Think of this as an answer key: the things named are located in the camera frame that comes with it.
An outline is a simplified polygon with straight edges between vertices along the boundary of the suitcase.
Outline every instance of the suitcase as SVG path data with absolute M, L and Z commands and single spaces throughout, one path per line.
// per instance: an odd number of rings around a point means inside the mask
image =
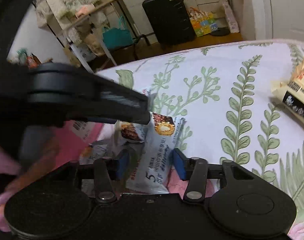
M 145 0 L 142 6 L 159 43 L 174 45 L 195 38 L 183 0 Z

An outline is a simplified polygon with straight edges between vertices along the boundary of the snack wrapper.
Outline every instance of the snack wrapper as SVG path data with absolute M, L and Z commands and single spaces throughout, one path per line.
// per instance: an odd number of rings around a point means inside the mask
M 273 95 L 304 124 L 304 59 L 289 82 L 272 82 Z
M 144 152 L 126 182 L 128 189 L 150 194 L 168 193 L 166 183 L 172 162 L 171 153 L 183 121 L 182 117 L 151 113 Z

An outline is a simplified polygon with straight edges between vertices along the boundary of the pink package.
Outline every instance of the pink package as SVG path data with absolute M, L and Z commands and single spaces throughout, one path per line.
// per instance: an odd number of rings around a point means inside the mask
M 54 128 L 54 134 L 60 143 L 55 169 L 69 161 L 79 160 L 85 147 L 97 140 L 103 126 L 103 123 L 67 121 L 63 128 Z

